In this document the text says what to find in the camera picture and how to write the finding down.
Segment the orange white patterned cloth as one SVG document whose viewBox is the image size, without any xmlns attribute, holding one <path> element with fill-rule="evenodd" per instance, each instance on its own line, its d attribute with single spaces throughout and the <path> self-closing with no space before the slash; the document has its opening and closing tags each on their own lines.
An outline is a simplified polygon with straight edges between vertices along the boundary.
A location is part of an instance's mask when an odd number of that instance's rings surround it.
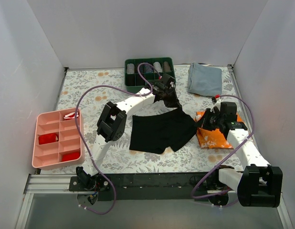
<svg viewBox="0 0 295 229">
<path fill-rule="evenodd" d="M 233 149 L 233 146 L 225 139 L 224 135 L 219 129 L 214 131 L 205 130 L 198 128 L 197 138 L 199 146 L 201 148 L 223 148 L 223 149 Z"/>
</svg>

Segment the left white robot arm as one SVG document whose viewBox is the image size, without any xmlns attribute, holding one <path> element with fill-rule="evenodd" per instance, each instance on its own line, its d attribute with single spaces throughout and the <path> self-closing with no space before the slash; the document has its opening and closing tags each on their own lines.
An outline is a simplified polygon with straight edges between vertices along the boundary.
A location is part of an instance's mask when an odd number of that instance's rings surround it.
<svg viewBox="0 0 295 229">
<path fill-rule="evenodd" d="M 161 100 L 164 101 L 166 107 L 181 108 L 175 91 L 175 79 L 172 76 L 164 73 L 159 80 L 152 83 L 146 81 L 146 83 L 147 86 L 136 94 L 124 91 L 131 95 L 129 98 L 116 104 L 108 102 L 104 106 L 97 122 L 96 139 L 92 150 L 89 149 L 81 133 L 78 117 L 75 117 L 76 128 L 91 160 L 83 167 L 76 168 L 78 182 L 84 190 L 90 191 L 95 188 L 96 178 L 94 175 L 102 175 L 98 167 L 102 164 L 112 143 L 123 135 L 127 118 L 143 107 Z"/>
</svg>

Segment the red white rolled cloth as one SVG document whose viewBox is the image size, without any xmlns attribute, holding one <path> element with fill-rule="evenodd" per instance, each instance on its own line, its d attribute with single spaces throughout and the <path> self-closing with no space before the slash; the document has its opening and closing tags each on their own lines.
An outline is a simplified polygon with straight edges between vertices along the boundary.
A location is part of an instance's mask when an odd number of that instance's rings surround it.
<svg viewBox="0 0 295 229">
<path fill-rule="evenodd" d="M 71 119 L 76 119 L 79 117 L 79 113 L 78 112 L 71 112 L 68 114 L 65 114 L 63 119 L 64 120 L 71 120 Z"/>
</svg>

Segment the brown rolled sock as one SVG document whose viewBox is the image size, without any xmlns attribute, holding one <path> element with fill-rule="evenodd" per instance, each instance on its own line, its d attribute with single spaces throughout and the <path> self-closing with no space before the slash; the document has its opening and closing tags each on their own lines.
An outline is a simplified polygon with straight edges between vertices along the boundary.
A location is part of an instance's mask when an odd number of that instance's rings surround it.
<svg viewBox="0 0 295 229">
<path fill-rule="evenodd" d="M 169 62 L 167 61 L 163 62 L 163 72 L 164 73 L 171 72 L 171 66 Z"/>
</svg>

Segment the light blue cloth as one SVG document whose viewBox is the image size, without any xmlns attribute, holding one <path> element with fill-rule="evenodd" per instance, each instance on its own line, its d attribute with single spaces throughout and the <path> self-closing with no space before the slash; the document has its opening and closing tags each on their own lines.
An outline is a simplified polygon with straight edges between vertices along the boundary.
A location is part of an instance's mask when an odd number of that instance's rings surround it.
<svg viewBox="0 0 295 229">
<path fill-rule="evenodd" d="M 213 97 L 222 94 L 222 70 L 192 63 L 188 75 L 188 92 Z"/>
</svg>

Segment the red rolled cloth middle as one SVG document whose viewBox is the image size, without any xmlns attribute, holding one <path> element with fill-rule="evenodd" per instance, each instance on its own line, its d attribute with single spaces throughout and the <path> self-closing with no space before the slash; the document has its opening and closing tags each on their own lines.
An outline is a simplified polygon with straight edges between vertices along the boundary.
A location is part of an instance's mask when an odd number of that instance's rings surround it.
<svg viewBox="0 0 295 229">
<path fill-rule="evenodd" d="M 58 142 L 59 136 L 57 133 L 43 134 L 38 137 L 39 145 Z"/>
</svg>

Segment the blue patterned rolled sock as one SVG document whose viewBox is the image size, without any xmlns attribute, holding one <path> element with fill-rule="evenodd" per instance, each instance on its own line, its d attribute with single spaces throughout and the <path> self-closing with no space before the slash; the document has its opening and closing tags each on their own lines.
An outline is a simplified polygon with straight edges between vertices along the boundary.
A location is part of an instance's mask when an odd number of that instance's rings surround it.
<svg viewBox="0 0 295 229">
<path fill-rule="evenodd" d="M 154 72 L 153 67 L 151 67 L 150 64 L 145 63 L 144 64 L 144 73 L 153 73 L 153 72 Z"/>
</svg>

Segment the black speckled rolled sock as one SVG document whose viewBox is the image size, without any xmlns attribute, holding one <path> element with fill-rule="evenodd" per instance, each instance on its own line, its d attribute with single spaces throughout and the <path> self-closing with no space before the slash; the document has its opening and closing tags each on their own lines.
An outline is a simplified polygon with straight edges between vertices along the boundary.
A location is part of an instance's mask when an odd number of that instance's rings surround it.
<svg viewBox="0 0 295 229">
<path fill-rule="evenodd" d="M 136 70 L 136 73 L 143 74 L 144 73 L 144 64 L 142 64 L 141 62 L 137 62 L 136 66 L 135 66 L 135 70 Z"/>
</svg>

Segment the pink compartment organizer tray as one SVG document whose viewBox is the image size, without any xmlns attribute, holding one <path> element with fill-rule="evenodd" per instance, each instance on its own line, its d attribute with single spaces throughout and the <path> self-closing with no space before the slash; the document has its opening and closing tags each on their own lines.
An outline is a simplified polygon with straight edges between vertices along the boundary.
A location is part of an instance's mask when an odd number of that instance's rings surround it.
<svg viewBox="0 0 295 229">
<path fill-rule="evenodd" d="M 32 167 L 51 170 L 84 162 L 84 144 L 77 128 L 84 132 L 81 110 L 75 108 L 38 115 L 32 153 Z"/>
</svg>

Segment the black boxer underwear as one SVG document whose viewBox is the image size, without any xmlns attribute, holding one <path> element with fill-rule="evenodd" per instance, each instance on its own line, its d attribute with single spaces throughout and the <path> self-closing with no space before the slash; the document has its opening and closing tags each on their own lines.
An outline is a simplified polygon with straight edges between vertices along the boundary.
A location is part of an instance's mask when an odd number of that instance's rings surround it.
<svg viewBox="0 0 295 229">
<path fill-rule="evenodd" d="M 170 147 L 178 151 L 197 132 L 196 122 L 181 108 L 152 116 L 132 116 L 133 126 L 129 149 L 162 154 Z"/>
</svg>

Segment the aluminium frame rail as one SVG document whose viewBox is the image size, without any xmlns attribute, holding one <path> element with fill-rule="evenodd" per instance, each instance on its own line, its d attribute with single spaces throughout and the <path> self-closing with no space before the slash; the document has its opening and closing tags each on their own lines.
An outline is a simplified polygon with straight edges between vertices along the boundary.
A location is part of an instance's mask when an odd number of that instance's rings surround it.
<svg viewBox="0 0 295 229">
<path fill-rule="evenodd" d="M 116 190 L 141 191 L 176 188 L 190 190 L 205 175 L 205 172 L 194 173 L 135 173 L 107 174 Z M 101 175 L 95 175 L 85 186 L 76 175 L 30 175 L 25 186 L 25 193 L 93 193 L 109 191 L 111 186 Z"/>
</svg>

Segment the green compartment organizer box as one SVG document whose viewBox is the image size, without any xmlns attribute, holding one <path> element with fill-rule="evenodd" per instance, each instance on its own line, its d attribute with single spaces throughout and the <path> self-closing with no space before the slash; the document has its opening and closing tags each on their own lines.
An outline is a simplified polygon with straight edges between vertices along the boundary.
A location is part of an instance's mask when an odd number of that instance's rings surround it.
<svg viewBox="0 0 295 229">
<path fill-rule="evenodd" d="M 124 83 L 128 92 L 139 92 L 147 85 L 145 80 L 150 83 L 154 83 L 160 79 L 158 73 L 152 67 L 147 64 L 141 65 L 144 62 L 156 67 L 161 76 L 166 73 L 170 75 L 174 81 L 176 81 L 173 61 L 170 57 L 127 59 L 125 60 Z"/>
</svg>

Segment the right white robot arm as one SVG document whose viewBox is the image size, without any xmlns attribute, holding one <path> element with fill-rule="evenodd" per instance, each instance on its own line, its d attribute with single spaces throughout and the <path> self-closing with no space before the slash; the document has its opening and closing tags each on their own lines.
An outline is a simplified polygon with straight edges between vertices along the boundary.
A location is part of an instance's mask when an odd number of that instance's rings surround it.
<svg viewBox="0 0 295 229">
<path fill-rule="evenodd" d="M 280 204 L 283 172 L 280 167 L 272 166 L 260 154 L 252 135 L 244 122 L 237 120 L 237 105 L 234 102 L 223 102 L 213 99 L 213 107 L 206 109 L 197 127 L 205 130 L 218 129 L 228 143 L 233 147 L 243 167 L 242 172 L 233 168 L 215 166 L 194 187 L 196 190 L 203 181 L 215 170 L 217 174 L 211 177 L 211 185 L 215 189 L 225 186 L 237 193 L 238 201 L 244 207 L 276 208 Z"/>
</svg>

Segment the red rolled cloth lower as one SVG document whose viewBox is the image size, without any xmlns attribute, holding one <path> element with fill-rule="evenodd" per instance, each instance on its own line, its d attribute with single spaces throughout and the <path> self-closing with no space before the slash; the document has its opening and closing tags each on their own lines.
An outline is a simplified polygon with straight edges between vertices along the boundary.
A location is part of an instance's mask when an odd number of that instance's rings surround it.
<svg viewBox="0 0 295 229">
<path fill-rule="evenodd" d="M 72 152 L 72 153 L 68 153 L 68 154 L 64 154 L 62 155 L 62 162 L 66 162 L 66 161 L 72 161 L 72 160 L 77 160 L 78 158 L 80 158 L 81 154 L 80 152 Z"/>
</svg>

